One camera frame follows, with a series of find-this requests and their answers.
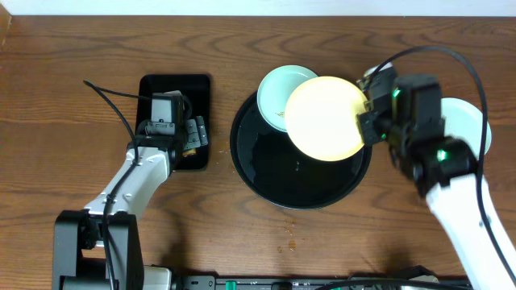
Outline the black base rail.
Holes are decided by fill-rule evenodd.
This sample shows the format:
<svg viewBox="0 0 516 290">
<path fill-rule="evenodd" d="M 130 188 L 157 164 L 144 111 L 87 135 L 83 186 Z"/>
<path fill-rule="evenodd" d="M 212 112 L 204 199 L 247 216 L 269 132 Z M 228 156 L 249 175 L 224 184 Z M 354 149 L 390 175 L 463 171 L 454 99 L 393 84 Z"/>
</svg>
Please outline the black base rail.
<svg viewBox="0 0 516 290">
<path fill-rule="evenodd" d="M 269 289 L 317 289 L 327 284 L 335 284 L 342 281 L 355 280 L 382 280 L 398 279 L 419 282 L 435 283 L 442 288 L 472 289 L 466 278 L 438 278 L 424 267 L 414 267 L 403 270 L 394 277 L 376 275 L 366 272 L 355 272 L 350 276 L 333 278 L 327 277 L 259 277 L 259 276 L 219 276 L 216 273 L 201 273 L 202 275 L 178 275 L 166 267 L 144 266 L 144 289 L 185 289 L 185 290 L 269 290 Z M 428 289 L 409 285 L 381 285 L 381 284 L 357 284 L 336 289 Z"/>
</svg>

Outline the black rectangular tray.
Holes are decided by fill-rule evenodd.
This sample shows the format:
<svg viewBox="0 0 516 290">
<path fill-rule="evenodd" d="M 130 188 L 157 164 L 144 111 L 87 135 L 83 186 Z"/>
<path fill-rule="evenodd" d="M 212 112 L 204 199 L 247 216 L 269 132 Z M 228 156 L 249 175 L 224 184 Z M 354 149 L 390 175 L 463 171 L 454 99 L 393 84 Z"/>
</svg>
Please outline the black rectangular tray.
<svg viewBox="0 0 516 290">
<path fill-rule="evenodd" d="M 148 74 L 139 82 L 139 95 L 151 97 L 154 93 L 179 90 L 193 105 L 191 118 L 201 116 L 206 137 L 210 129 L 210 76 L 206 74 Z M 209 146 L 196 150 L 195 155 L 184 157 L 174 168 L 175 172 L 203 171 L 209 160 Z"/>
</svg>

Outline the round black tray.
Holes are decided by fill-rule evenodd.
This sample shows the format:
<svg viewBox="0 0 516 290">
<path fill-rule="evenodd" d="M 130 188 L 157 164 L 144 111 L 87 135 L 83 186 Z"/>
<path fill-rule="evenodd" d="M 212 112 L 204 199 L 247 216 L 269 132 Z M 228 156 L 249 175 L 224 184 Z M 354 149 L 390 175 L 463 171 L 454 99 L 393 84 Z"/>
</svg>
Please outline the round black tray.
<svg viewBox="0 0 516 290">
<path fill-rule="evenodd" d="M 235 115 L 231 158 L 243 182 L 258 196 L 288 209 L 319 209 L 348 196 L 364 179 L 372 148 L 335 162 L 310 158 L 261 116 L 252 93 Z"/>
</svg>

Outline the light blue plate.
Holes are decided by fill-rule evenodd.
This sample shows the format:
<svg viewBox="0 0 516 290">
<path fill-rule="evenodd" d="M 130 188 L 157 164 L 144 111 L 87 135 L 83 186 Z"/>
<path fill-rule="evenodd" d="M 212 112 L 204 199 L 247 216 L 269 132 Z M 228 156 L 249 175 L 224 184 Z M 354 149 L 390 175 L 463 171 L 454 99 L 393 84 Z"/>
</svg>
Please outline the light blue plate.
<svg viewBox="0 0 516 290">
<path fill-rule="evenodd" d="M 445 121 L 444 135 L 464 140 L 478 158 L 481 145 L 482 113 L 467 101 L 445 97 L 441 99 L 441 114 Z"/>
<path fill-rule="evenodd" d="M 285 107 L 291 93 L 304 82 L 318 77 L 300 65 L 284 65 L 269 72 L 261 81 L 256 102 L 262 118 L 275 130 L 286 132 Z"/>
</svg>

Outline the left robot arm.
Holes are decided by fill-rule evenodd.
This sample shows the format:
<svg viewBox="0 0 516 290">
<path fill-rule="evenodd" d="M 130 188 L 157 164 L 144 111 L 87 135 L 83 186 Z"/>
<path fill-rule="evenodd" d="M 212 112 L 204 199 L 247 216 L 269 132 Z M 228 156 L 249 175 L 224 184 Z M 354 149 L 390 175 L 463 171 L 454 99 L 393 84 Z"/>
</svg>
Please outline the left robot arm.
<svg viewBox="0 0 516 290">
<path fill-rule="evenodd" d="M 138 220 L 186 152 L 207 144 L 203 119 L 180 91 L 154 93 L 126 159 L 83 209 L 64 210 L 53 238 L 54 289 L 174 289 L 166 267 L 146 266 Z"/>
</svg>

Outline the yellow plate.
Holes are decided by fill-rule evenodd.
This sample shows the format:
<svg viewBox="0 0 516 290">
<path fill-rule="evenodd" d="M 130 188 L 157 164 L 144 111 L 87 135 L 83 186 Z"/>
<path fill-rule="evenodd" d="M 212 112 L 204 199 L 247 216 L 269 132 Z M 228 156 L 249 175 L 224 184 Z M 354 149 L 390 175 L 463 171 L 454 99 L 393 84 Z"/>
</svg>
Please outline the yellow plate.
<svg viewBox="0 0 516 290">
<path fill-rule="evenodd" d="M 365 102 L 365 95 L 350 81 L 338 77 L 310 79 L 287 101 L 287 134 L 311 158 L 345 160 L 364 146 L 358 116 L 365 112 Z"/>
</svg>

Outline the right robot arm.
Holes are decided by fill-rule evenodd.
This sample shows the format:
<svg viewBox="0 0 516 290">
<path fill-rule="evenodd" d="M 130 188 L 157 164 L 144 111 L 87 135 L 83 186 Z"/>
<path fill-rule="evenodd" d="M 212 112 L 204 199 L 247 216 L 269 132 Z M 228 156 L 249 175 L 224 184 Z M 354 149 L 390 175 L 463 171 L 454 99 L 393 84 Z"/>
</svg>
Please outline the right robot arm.
<svg viewBox="0 0 516 290">
<path fill-rule="evenodd" d="M 489 138 L 472 104 L 443 97 L 437 79 L 369 69 L 358 81 L 368 94 L 357 117 L 366 146 L 386 141 L 395 168 L 412 180 L 454 246 L 475 289 L 515 287 L 515 248 L 478 179 L 481 143 Z"/>
</svg>

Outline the green yellow sponge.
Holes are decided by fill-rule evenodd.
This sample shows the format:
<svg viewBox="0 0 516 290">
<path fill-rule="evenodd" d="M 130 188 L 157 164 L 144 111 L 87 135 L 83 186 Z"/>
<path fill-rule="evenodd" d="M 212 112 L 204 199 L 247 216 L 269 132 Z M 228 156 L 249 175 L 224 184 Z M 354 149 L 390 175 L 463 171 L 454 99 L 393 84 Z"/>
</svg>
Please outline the green yellow sponge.
<svg viewBox="0 0 516 290">
<path fill-rule="evenodd" d="M 196 154 L 197 154 L 197 149 L 193 148 L 193 149 L 189 149 L 188 151 L 184 151 L 182 153 L 182 156 L 183 157 L 189 157 L 189 156 L 193 156 L 193 155 L 196 155 Z"/>
</svg>

